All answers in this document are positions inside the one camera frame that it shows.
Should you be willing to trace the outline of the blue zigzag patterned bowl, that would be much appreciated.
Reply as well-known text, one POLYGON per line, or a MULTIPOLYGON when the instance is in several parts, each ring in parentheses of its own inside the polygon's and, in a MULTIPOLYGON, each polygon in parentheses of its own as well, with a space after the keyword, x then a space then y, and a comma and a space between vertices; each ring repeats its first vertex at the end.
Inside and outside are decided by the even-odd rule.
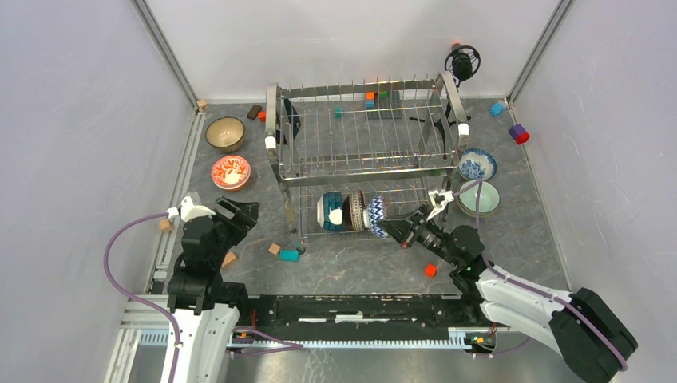
POLYGON ((366 207, 365 224, 377 238, 387 238, 388 233, 380 226, 380 222, 386 218, 385 201, 381 195, 375 196, 366 207))

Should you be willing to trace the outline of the pink patterned bowl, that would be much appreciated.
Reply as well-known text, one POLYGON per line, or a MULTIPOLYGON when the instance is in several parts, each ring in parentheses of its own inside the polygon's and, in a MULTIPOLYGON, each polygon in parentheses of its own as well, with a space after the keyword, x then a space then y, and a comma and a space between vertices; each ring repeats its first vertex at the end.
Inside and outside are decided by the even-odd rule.
POLYGON ((241 156, 230 155, 217 160, 211 169, 213 183, 236 184, 249 180, 251 176, 250 164, 241 156))

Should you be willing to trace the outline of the dark patterned bowl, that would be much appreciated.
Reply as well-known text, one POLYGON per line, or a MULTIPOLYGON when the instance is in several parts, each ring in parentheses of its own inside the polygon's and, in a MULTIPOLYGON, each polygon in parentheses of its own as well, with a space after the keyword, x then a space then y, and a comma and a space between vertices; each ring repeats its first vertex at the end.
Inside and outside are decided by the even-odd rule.
POLYGON ((362 232, 366 230, 364 223, 364 211, 366 203, 361 190, 352 191, 343 201, 342 213, 343 222, 353 231, 362 232))

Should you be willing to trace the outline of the brown glazed bowl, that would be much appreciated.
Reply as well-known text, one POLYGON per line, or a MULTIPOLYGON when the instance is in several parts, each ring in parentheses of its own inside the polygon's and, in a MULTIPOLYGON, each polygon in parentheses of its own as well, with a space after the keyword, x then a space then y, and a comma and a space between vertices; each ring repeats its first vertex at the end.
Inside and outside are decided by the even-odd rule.
POLYGON ((212 122, 206 130, 208 144, 216 150, 230 153, 238 151, 244 143, 246 128, 235 117, 226 116, 212 122))

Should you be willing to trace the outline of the blue white floral bowl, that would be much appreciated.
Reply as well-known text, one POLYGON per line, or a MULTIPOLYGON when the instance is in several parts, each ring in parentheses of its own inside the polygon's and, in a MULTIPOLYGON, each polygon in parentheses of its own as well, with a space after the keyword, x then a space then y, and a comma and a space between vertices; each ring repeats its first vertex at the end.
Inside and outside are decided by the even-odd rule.
POLYGON ((460 159, 458 170, 465 180, 490 180, 497 173, 497 162, 483 149, 468 148, 460 159))

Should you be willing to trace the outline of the teal white cup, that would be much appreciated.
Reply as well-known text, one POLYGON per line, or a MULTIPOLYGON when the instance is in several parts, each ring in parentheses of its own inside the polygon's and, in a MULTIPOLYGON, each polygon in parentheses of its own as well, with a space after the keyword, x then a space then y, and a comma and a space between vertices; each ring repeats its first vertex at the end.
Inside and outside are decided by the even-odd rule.
POLYGON ((342 204, 343 197, 340 191, 329 191, 320 197, 317 202, 316 220, 324 231, 342 231, 342 204))

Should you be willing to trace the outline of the steel two-tier dish rack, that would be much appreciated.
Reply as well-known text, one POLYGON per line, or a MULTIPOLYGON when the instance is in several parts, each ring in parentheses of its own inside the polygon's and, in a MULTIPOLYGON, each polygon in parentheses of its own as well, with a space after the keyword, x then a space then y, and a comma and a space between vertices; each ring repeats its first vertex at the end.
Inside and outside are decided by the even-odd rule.
POLYGON ((265 148, 283 197, 292 246, 308 243, 315 213, 313 192, 348 187, 366 191, 401 186, 407 203, 423 197, 426 179, 450 189, 469 143, 469 118, 450 72, 436 77, 285 89, 271 83, 265 98, 265 148), (403 118, 367 120, 368 92, 401 92, 403 118), (295 139, 283 99, 301 119, 295 139), (334 116, 342 108, 342 119, 334 116), (275 142, 275 116, 282 136, 275 142))

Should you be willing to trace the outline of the orange plastic bowl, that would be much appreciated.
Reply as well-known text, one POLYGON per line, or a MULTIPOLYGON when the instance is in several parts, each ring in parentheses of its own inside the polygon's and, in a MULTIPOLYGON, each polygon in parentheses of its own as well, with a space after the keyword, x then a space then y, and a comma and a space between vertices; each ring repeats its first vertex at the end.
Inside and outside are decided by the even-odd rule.
POLYGON ((236 184, 221 184, 218 182, 214 183, 218 188, 228 191, 228 192, 236 192, 239 191, 243 188, 245 188, 248 184, 248 180, 244 180, 242 182, 236 183, 236 184))

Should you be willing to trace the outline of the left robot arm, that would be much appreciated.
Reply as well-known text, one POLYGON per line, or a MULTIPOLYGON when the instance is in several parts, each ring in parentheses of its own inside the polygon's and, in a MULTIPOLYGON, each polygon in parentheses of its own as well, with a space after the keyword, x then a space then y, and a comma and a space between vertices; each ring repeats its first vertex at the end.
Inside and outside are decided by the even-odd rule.
POLYGON ((168 282, 170 333, 163 382, 214 382, 220 375, 232 331, 251 314, 243 283, 225 282, 221 268, 227 253, 257 224, 259 203, 220 197, 222 211, 196 204, 186 196, 168 216, 183 222, 182 251, 168 282))

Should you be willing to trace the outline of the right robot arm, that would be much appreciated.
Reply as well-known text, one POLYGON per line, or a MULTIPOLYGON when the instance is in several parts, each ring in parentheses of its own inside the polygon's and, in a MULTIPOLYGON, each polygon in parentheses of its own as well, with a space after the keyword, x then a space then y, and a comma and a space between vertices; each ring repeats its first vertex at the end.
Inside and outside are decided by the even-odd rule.
POLYGON ((560 355, 585 382, 609 382, 627 370, 638 342, 595 291, 551 289, 510 274, 483 255, 478 229, 460 225, 445 232, 429 219, 431 211, 423 204, 377 225, 401 247, 418 243, 455 267, 453 284, 470 297, 461 304, 467 323, 489 320, 517 330, 560 355))

